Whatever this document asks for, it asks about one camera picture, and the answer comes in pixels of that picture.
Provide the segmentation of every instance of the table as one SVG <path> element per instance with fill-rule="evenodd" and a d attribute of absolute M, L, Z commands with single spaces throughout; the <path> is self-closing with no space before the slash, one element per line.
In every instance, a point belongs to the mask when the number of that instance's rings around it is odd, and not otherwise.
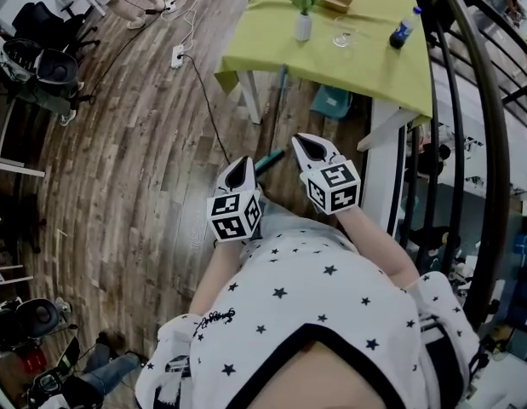
<path fill-rule="evenodd" d="M 3 158 L 2 147 L 6 130 L 8 129 L 9 119 L 14 110 L 15 99 L 11 103 L 7 103 L 7 96 L 0 96 L 0 170 L 12 171 L 14 173 L 26 174 L 29 176 L 45 177 L 45 172 L 40 170 L 32 170 L 25 168 L 25 164 L 10 159 Z"/>
<path fill-rule="evenodd" d="M 240 82 L 257 124 L 261 113 L 252 72 L 278 72 L 284 64 L 288 74 L 298 78 L 391 102 L 397 106 L 392 115 L 360 142 L 358 150 L 376 147 L 418 115 L 432 116 L 423 30 L 419 26 L 401 50 L 388 44 L 400 19 L 415 5 L 415 0 L 353 0 L 344 16 L 347 27 L 357 31 L 355 44 L 341 49 L 332 43 L 334 20 L 341 14 L 315 8 L 312 37 L 298 43 L 293 38 L 298 10 L 288 0 L 249 0 L 215 77 L 226 93 Z"/>

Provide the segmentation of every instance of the metal railing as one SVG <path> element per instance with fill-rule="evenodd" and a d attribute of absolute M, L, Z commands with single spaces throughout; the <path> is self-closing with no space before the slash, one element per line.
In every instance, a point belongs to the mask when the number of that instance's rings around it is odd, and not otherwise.
<path fill-rule="evenodd" d="M 455 188 L 453 195 L 452 211 L 450 216 L 449 241 L 445 249 L 442 271 L 448 273 L 454 253 L 455 238 L 461 224 L 462 194 L 464 185 L 463 156 L 464 137 L 461 124 L 461 104 L 458 89 L 455 83 L 455 71 L 452 66 L 451 56 L 454 54 L 448 49 L 444 39 L 444 32 L 439 24 L 440 11 L 432 10 L 437 0 L 418 0 L 422 6 L 422 21 L 428 41 L 429 26 L 434 26 L 433 31 L 437 33 L 439 44 L 444 52 L 444 68 L 448 73 L 450 95 L 452 100 L 453 120 L 455 126 Z M 486 311 L 490 301 L 490 294 L 495 281 L 505 235 L 507 231 L 507 215 L 509 205 L 509 148 L 507 143 L 507 128 L 504 117 L 504 106 L 500 96 L 500 89 L 495 78 L 492 61 L 484 46 L 478 28 L 474 25 L 471 15 L 467 11 L 464 0 L 445 0 L 454 16 L 459 28 L 460 36 L 467 47 L 469 63 L 473 68 L 475 83 L 481 98 L 481 106 L 484 120 L 484 134 L 486 140 L 486 200 L 484 203 L 483 231 L 481 235 L 481 246 L 478 251 L 477 267 L 473 276 L 471 289 L 467 294 L 464 310 L 470 323 L 475 329 L 484 322 Z M 433 169 L 430 173 L 429 187 L 427 192 L 427 205 L 424 217 L 424 230 L 429 234 L 429 228 L 433 223 L 433 215 L 437 198 L 437 176 L 438 176 L 438 110 L 435 95 L 435 85 L 432 79 L 433 97 L 433 120 L 431 124 L 432 133 L 432 158 Z M 413 138 L 413 155 L 416 152 L 418 135 Z M 404 247 L 407 242 L 410 224 L 413 216 L 415 202 L 416 168 L 413 169 L 413 180 L 411 181 L 407 206 L 405 211 L 404 225 L 400 234 L 400 244 Z M 420 247 L 416 265 L 420 267 L 421 259 L 426 251 L 426 243 Z"/>

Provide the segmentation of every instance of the white vase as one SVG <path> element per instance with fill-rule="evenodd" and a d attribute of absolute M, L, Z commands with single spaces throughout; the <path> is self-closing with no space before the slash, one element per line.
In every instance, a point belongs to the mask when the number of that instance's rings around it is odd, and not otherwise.
<path fill-rule="evenodd" d="M 298 14 L 295 19 L 294 38 L 297 41 L 308 41 L 312 32 L 312 20 L 308 15 Z"/>

